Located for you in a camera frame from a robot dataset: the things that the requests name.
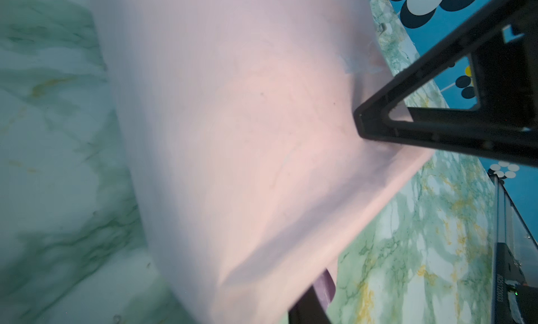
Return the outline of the aluminium front rail frame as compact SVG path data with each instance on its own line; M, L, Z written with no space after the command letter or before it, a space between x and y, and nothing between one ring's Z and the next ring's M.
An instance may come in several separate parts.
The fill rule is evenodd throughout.
M495 187L492 323L537 322L537 242L492 170Z

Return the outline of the purple wrapping paper sheet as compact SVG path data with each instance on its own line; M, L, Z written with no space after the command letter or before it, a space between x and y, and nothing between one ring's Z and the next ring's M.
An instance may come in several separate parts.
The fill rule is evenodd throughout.
M277 323L427 162L360 137L369 0L90 0L154 263L199 323Z

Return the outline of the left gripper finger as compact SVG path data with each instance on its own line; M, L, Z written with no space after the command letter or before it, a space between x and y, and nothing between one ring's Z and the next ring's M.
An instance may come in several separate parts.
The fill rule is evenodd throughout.
M311 286L288 312L289 324L331 324Z

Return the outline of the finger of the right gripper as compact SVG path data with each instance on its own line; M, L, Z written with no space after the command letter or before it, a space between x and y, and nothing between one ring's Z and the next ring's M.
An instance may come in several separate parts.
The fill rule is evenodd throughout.
M391 112L466 58L477 104L469 110ZM368 140L537 165L537 0L491 0L354 111Z

